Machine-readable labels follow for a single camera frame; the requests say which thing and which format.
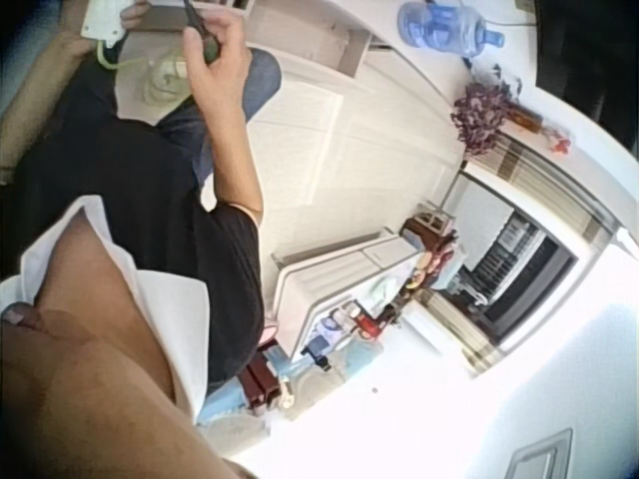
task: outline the white power socket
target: white power socket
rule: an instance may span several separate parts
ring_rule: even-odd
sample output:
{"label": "white power socket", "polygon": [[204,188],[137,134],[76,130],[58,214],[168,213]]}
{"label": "white power socket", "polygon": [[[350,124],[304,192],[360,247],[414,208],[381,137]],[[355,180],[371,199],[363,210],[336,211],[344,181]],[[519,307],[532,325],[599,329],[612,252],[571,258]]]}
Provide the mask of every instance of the white power socket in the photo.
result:
{"label": "white power socket", "polygon": [[104,40],[108,48],[113,47],[126,33],[122,27],[120,13],[134,4],[135,0],[90,0],[82,26],[82,36]]}

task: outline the television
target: television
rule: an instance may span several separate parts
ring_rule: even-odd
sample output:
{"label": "television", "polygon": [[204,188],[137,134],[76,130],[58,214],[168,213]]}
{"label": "television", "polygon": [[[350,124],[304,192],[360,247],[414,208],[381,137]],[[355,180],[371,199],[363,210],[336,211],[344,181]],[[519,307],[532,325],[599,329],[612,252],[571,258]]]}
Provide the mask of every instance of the television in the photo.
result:
{"label": "television", "polygon": [[537,87],[636,155],[639,2],[536,0],[536,7]]}

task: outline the jeans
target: jeans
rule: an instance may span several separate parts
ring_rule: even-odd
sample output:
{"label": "jeans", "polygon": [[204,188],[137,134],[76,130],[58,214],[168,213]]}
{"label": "jeans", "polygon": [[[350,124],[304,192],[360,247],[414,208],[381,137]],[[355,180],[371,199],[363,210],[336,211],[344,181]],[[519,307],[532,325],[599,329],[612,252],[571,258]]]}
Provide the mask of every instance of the jeans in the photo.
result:
{"label": "jeans", "polygon": [[[117,62],[124,40],[105,52],[110,62]],[[282,85],[282,70],[276,58],[264,50],[252,49],[253,61],[244,88],[243,110],[247,122],[266,104]],[[45,135],[74,123],[99,124],[117,118],[116,74],[104,69],[94,58],[83,62],[62,94]],[[202,186],[213,172],[214,158],[207,126],[193,97],[160,120],[156,128],[177,146]]]}

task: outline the black handheld tool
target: black handheld tool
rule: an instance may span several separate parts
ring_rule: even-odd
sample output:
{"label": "black handheld tool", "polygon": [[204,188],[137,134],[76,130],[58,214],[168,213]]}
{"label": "black handheld tool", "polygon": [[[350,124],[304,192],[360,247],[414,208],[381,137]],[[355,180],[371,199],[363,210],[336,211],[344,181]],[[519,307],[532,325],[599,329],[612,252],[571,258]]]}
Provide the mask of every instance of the black handheld tool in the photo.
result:
{"label": "black handheld tool", "polygon": [[204,19],[195,9],[191,0],[184,0],[184,7],[187,10],[187,20],[189,26],[198,30],[202,41],[204,42],[204,61],[207,65],[211,65],[218,59],[220,55],[220,44],[218,39],[213,35],[204,24]]}

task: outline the blue plastic bottle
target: blue plastic bottle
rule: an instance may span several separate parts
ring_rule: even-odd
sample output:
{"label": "blue plastic bottle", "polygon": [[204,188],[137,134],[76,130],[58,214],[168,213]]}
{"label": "blue plastic bottle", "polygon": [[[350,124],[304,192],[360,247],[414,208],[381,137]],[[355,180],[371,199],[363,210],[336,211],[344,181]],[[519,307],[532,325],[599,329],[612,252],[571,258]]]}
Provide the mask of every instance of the blue plastic bottle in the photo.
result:
{"label": "blue plastic bottle", "polygon": [[474,8],[443,7],[409,2],[399,10],[399,35],[413,47],[429,47],[465,58],[483,51],[486,43],[503,47],[504,36],[486,29],[486,21]]}

